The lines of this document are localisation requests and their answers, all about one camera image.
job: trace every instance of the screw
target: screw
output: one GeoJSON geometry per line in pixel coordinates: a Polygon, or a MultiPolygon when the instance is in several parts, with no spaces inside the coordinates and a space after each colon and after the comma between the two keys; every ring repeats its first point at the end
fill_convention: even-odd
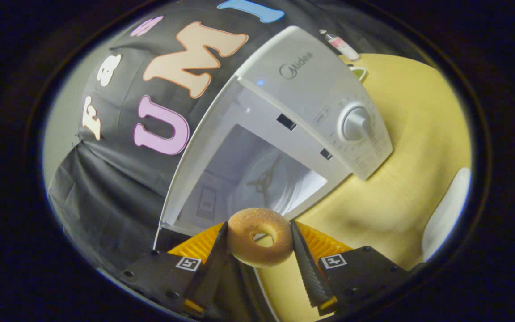
{"type": "Polygon", "coordinates": [[[350,288],[345,290],[346,295],[355,295],[359,291],[358,288],[350,288]]]}
{"type": "Polygon", "coordinates": [[[166,295],[166,297],[170,298],[171,300],[176,300],[176,298],[178,298],[178,296],[180,296],[178,293],[176,293],[170,289],[168,291],[166,291],[166,293],[164,293],[164,295],[166,295]]]}

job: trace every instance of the donut hole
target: donut hole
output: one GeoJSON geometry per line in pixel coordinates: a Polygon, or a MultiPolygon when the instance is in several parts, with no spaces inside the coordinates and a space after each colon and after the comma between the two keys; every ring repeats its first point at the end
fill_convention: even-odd
{"type": "Polygon", "coordinates": [[[274,244],[274,238],[269,234],[253,233],[252,240],[263,247],[271,247],[274,244]]]}

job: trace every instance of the letter m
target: letter m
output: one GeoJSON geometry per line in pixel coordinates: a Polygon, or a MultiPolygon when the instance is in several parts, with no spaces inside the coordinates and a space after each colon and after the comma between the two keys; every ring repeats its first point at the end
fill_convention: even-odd
{"type": "Polygon", "coordinates": [[[186,69],[215,69],[220,62],[207,49],[216,49],[221,57],[233,55],[246,41],[246,34],[231,34],[225,31],[205,27],[201,22],[192,22],[176,35],[185,51],[160,55],[152,59],[144,71],[143,79],[153,77],[165,79],[178,84],[190,92],[191,98],[202,96],[212,76],[208,73],[195,75],[186,69]]]}

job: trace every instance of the orange gripper base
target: orange gripper base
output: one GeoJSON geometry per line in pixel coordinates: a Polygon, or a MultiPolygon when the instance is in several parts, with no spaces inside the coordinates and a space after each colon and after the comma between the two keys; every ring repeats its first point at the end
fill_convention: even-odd
{"type": "Polygon", "coordinates": [[[319,230],[313,229],[298,221],[295,221],[295,224],[297,224],[303,239],[307,243],[309,253],[311,253],[311,257],[313,257],[313,261],[315,261],[317,267],[319,267],[318,262],[321,257],[337,255],[352,250],[351,247],[319,232],[319,230]]]}
{"type": "Polygon", "coordinates": [[[202,259],[202,263],[206,263],[206,260],[208,259],[208,256],[210,256],[210,252],[214,247],[214,242],[218,237],[218,232],[223,224],[224,222],[221,222],[220,224],[210,227],[204,230],[204,232],[191,237],[180,245],[170,249],[168,254],[198,258],[202,259]]]}

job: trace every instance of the small bottle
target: small bottle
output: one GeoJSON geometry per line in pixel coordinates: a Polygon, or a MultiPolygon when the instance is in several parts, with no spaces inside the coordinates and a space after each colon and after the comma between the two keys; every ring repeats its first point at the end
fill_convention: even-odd
{"type": "Polygon", "coordinates": [[[319,29],[319,32],[322,35],[325,35],[325,40],[327,40],[328,43],[331,43],[333,47],[337,48],[337,50],[345,55],[349,60],[359,59],[359,54],[355,49],[352,49],[352,47],[341,39],[341,37],[330,34],[325,29],[319,29]]]}

